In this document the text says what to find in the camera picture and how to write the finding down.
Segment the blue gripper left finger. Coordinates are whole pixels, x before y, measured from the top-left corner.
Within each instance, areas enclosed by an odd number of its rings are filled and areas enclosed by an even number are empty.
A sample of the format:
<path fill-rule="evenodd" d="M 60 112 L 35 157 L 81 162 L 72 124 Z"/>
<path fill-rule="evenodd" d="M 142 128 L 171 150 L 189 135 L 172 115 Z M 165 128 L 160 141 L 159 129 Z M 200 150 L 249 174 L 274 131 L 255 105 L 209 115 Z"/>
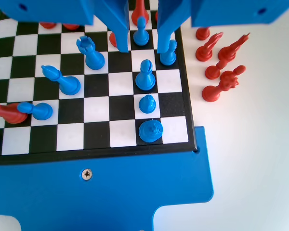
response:
<path fill-rule="evenodd" d="M 128 52 L 129 32 L 128 0 L 95 0 L 94 14 L 114 34 L 120 52 Z"/>

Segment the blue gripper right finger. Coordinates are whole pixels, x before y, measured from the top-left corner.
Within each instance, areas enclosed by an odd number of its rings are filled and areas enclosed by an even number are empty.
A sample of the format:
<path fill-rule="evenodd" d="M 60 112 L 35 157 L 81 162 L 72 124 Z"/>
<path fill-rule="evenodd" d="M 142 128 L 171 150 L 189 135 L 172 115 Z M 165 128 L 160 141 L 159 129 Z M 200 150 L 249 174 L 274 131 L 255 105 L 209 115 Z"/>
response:
<path fill-rule="evenodd" d="M 169 49 L 171 34 L 177 30 L 191 15 L 190 0 L 158 1 L 158 49 L 165 53 Z"/>

